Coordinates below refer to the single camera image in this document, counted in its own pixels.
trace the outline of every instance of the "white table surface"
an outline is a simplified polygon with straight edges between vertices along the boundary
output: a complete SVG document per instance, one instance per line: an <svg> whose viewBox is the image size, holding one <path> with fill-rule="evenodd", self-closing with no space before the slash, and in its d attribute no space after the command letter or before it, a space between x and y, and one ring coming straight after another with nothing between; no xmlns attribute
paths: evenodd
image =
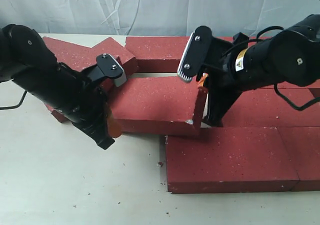
<svg viewBox="0 0 320 225"><path fill-rule="evenodd" d="M108 37L43 36L87 47ZM0 106L22 93L0 84ZM166 167L157 166L165 160L158 136L123 135L102 150L30 94L19 109L0 111L0 121L0 225L320 223L320 192L171 194Z"/></svg>

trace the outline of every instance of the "screw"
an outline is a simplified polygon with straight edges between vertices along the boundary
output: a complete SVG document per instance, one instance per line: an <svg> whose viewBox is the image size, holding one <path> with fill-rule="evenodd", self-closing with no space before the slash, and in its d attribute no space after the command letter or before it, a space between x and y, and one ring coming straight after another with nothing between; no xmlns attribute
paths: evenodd
<svg viewBox="0 0 320 225"><path fill-rule="evenodd" d="M79 109L80 109L80 107L79 107L79 106L76 106L76 107L72 110L72 112L73 112L73 113L78 112Z"/></svg>
<svg viewBox="0 0 320 225"><path fill-rule="evenodd" d="M188 70L188 69L190 68L190 64L189 64L189 63L186 63L183 67L184 67L184 69L187 69L187 70Z"/></svg>
<svg viewBox="0 0 320 225"><path fill-rule="evenodd" d="M304 63L304 61L300 57L296 60L296 62L298 63L298 65L301 65Z"/></svg>

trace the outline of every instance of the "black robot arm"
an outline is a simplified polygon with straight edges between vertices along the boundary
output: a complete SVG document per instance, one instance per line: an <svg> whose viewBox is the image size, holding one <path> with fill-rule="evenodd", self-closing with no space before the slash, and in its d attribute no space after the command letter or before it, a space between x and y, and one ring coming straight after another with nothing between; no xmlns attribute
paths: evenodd
<svg viewBox="0 0 320 225"><path fill-rule="evenodd" d="M268 39L260 36L269 30L281 30ZM194 76L208 88L208 107L204 122L218 126L222 117L249 90L274 86L276 94L296 110L302 111L320 98L296 106L280 93L277 84L288 82L305 87L320 78L320 15L312 14L284 29L268 27L250 39L243 33L228 42L212 36L207 26L198 27L190 36L177 74L189 83Z"/></svg>
<svg viewBox="0 0 320 225"><path fill-rule="evenodd" d="M96 64L81 72L58 62L33 29L10 24L0 29L0 83L13 81L42 102L68 118L91 137L99 147L107 149L115 140L109 134L107 119L112 116L106 104L107 94L100 88L105 79L125 82L126 75L109 54L101 54ZM3 107L14 109L17 106Z"/></svg>

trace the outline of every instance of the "warning label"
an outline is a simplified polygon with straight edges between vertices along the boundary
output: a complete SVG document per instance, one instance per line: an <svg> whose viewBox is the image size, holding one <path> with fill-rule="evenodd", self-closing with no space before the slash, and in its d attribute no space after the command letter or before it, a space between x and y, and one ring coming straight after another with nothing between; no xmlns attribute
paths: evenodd
<svg viewBox="0 0 320 225"><path fill-rule="evenodd" d="M235 71L241 71L244 69L244 57L247 49L242 50L239 54L238 57L235 60Z"/></svg>

